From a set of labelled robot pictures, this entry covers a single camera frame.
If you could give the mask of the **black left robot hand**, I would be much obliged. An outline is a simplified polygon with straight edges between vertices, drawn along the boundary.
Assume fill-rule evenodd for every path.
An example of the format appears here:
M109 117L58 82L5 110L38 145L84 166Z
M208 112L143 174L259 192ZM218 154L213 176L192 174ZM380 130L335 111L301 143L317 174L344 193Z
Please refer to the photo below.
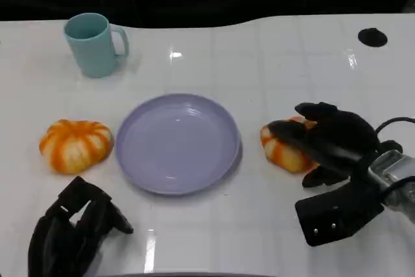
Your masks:
M79 176L74 178L36 224L28 250L28 275L83 276L113 229L134 233L107 193Z

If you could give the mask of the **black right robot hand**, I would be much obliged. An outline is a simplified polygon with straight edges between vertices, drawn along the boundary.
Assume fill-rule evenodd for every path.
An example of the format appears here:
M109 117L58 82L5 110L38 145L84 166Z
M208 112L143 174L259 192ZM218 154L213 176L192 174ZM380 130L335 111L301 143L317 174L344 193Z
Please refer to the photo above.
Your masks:
M270 133L317 163L307 173L304 188L331 186L351 176L358 162L377 150L380 141L374 128L361 116L326 102L303 102L295 110L314 125L307 128L297 121L272 121Z

